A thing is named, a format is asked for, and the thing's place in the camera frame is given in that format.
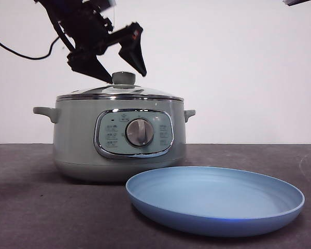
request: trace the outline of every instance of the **black cable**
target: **black cable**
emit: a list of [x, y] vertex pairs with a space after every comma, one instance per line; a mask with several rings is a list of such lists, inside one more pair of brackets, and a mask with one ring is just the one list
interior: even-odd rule
[[70, 41], [68, 40], [68, 38], [66, 37], [66, 35], [63, 33], [62, 29], [60, 28], [60, 25], [57, 21], [57, 19], [55, 18], [55, 15], [53, 15], [53, 13], [49, 10], [47, 10], [47, 15], [53, 25], [54, 30], [56, 31], [56, 33], [58, 34], [58, 36], [61, 38], [62, 42], [64, 43], [64, 45], [66, 45], [66, 47], [70, 50], [70, 51], [74, 51], [75, 48], [74, 46], [70, 43]]
[[23, 54], [20, 54], [20, 53], [17, 53], [15, 52], [14, 50], [10, 49], [10, 48], [7, 48], [5, 45], [3, 45], [1, 42], [0, 42], [0, 46], [3, 47], [4, 49], [8, 50], [9, 52], [12, 52], [13, 54], [16, 54], [17, 56], [20, 56], [20, 57], [23, 57], [23, 58], [26, 58], [26, 59], [29, 59], [29, 60], [42, 60], [42, 59], [45, 59], [47, 58], [48, 56], [51, 55], [51, 52], [52, 52], [52, 49], [53, 49], [53, 45], [56, 43], [56, 41], [59, 40], [59, 37], [57, 37], [52, 43], [51, 43], [51, 46], [50, 46], [50, 50], [48, 51], [48, 54], [45, 55], [45, 56], [42, 56], [42, 57], [29, 57], [29, 56], [25, 56]]

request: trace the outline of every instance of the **chrome trim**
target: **chrome trim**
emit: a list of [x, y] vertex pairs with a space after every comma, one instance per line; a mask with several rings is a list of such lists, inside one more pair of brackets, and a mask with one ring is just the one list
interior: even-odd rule
[[82, 94], [67, 94], [57, 96], [56, 101], [65, 100], [176, 100], [184, 101], [183, 98], [165, 95], [141, 95], [141, 94], [105, 94], [105, 93], [82, 93]]
[[[113, 153], [113, 152], [109, 152], [107, 150], [105, 150], [100, 142], [99, 142], [99, 131], [100, 131], [100, 123], [102, 118], [108, 114], [108, 113], [117, 113], [117, 112], [140, 112], [140, 111], [148, 111], [148, 112], [153, 112], [153, 113], [163, 113], [165, 115], [168, 116], [169, 121], [171, 123], [171, 128], [172, 128], [172, 141], [169, 145], [169, 147], [165, 150], [156, 152], [156, 153], [147, 153], [147, 154], [120, 154], [120, 153]], [[158, 156], [162, 156], [164, 154], [166, 154], [169, 149], [172, 147], [174, 142], [174, 129], [173, 129], [173, 123], [172, 123], [172, 119], [170, 117], [170, 115], [163, 111], [163, 110], [154, 110], [154, 109], [132, 109], [132, 108], [128, 108], [128, 109], [110, 109], [110, 110], [105, 110], [102, 113], [99, 114], [99, 116], [97, 117], [96, 123], [95, 123], [95, 128], [94, 128], [94, 136], [93, 136], [93, 145], [94, 148], [96, 149], [96, 151], [107, 158], [110, 159], [126, 159], [126, 158], [152, 158], [152, 157], [158, 157]]]

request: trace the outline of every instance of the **control dial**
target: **control dial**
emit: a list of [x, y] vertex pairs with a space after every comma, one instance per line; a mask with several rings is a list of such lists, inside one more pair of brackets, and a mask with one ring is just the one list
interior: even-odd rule
[[153, 138], [153, 127], [144, 119], [135, 119], [128, 124], [125, 135], [133, 145], [144, 146]]

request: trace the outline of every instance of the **control panel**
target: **control panel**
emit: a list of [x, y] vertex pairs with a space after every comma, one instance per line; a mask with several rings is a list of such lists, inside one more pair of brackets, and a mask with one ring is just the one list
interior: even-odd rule
[[113, 109], [97, 119], [94, 144], [104, 156], [159, 156], [172, 142], [171, 118], [163, 111]]

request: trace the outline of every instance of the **blue plate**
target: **blue plate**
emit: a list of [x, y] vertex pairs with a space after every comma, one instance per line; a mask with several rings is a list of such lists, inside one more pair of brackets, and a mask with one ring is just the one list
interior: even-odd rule
[[165, 226], [206, 236], [245, 237], [293, 221], [303, 193], [282, 180], [242, 170], [172, 167], [131, 177], [133, 205]]

